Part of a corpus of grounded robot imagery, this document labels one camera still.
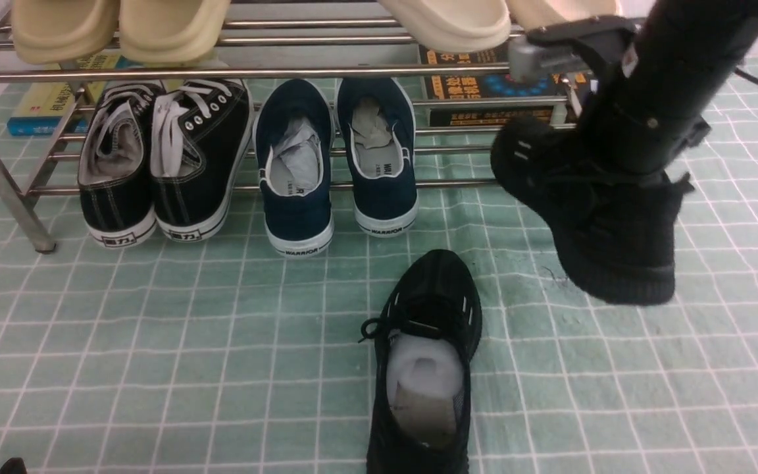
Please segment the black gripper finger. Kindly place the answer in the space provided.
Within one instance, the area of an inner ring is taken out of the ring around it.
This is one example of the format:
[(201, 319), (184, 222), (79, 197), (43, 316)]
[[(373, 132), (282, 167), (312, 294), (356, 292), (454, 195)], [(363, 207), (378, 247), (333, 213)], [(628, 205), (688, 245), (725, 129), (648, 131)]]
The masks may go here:
[(21, 457), (12, 457), (0, 466), (0, 474), (28, 474), (25, 461)]

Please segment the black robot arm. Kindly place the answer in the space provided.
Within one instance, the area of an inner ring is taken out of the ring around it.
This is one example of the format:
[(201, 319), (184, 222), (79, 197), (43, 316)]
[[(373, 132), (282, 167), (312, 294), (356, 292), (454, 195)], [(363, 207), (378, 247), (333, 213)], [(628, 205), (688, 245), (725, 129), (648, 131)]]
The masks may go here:
[(758, 1), (0, 10), (0, 473), (758, 473)]

